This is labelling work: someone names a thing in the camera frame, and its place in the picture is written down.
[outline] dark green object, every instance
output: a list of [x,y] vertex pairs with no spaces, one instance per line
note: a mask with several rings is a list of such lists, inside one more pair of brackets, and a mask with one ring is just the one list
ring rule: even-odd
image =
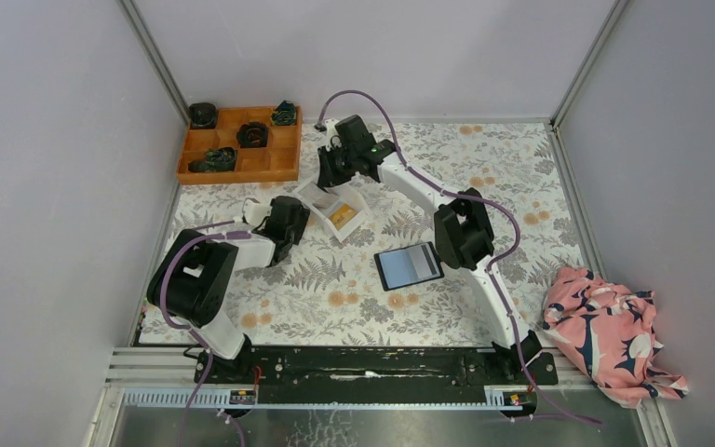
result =
[[291,101],[283,101],[272,115],[274,126],[291,126],[297,124],[297,107]]
[[191,172],[226,172],[234,170],[236,150],[233,147],[222,147],[207,151],[203,160],[191,161],[187,168]]

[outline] pink floral fabric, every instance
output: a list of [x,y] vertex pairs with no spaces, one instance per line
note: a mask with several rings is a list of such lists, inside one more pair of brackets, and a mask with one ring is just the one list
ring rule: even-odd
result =
[[607,397],[635,408],[643,398],[682,399],[683,376],[656,368],[654,293],[632,293],[586,269],[563,267],[546,295],[544,330]]

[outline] gray floor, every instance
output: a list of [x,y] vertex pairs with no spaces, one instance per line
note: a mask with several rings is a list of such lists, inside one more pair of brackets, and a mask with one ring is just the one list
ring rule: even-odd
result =
[[[597,417],[605,427],[596,429],[571,421],[487,423],[503,416],[477,411],[280,411],[254,410],[239,419],[246,443],[254,446],[618,446],[645,445],[637,413],[624,410],[599,390],[558,391],[550,396],[568,409]],[[538,413],[550,413],[542,405]],[[114,446],[176,446],[182,409],[123,409]],[[226,425],[212,410],[191,411],[184,445],[238,446],[235,427]]]

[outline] small white box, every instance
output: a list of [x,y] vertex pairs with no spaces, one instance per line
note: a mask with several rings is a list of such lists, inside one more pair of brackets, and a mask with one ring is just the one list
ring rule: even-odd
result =
[[[315,176],[306,179],[292,193],[318,217],[329,233],[335,236],[339,242],[344,242],[344,239],[371,216],[369,205],[357,189],[346,183],[325,189],[326,191],[322,191],[317,186],[317,177]],[[331,216],[344,205],[354,210],[355,215],[341,228],[338,228]]]

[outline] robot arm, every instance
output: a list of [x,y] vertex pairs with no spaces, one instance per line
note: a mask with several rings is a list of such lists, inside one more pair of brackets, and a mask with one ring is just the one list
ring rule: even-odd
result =
[[[362,119],[352,115],[338,123],[326,123],[331,146],[318,150],[320,173],[317,185],[332,187],[349,182],[360,173],[375,181],[392,186],[432,216],[435,247],[440,259],[450,268],[461,272],[470,285],[483,317],[489,323],[490,336],[496,347],[511,348],[515,344],[508,315],[486,269],[494,255],[494,234],[483,204],[466,199],[451,199],[441,192],[449,189],[440,180],[412,164],[402,162],[389,140],[377,142],[368,132]],[[461,192],[478,196],[474,188]],[[508,291],[497,267],[495,278],[505,296]],[[512,305],[510,317],[517,321],[521,334],[533,334],[530,326]],[[537,351],[537,340],[522,342],[526,351]]]
[[[276,265],[303,236],[310,211],[294,197],[275,197],[269,206],[246,202],[243,220],[257,225],[252,233],[237,231],[224,242],[196,243],[173,267],[167,288],[169,314],[189,324],[212,352],[234,359],[245,336],[226,315],[224,296],[236,271]],[[182,230],[149,283],[146,297],[160,306],[161,282],[172,258],[193,239],[196,230]]]

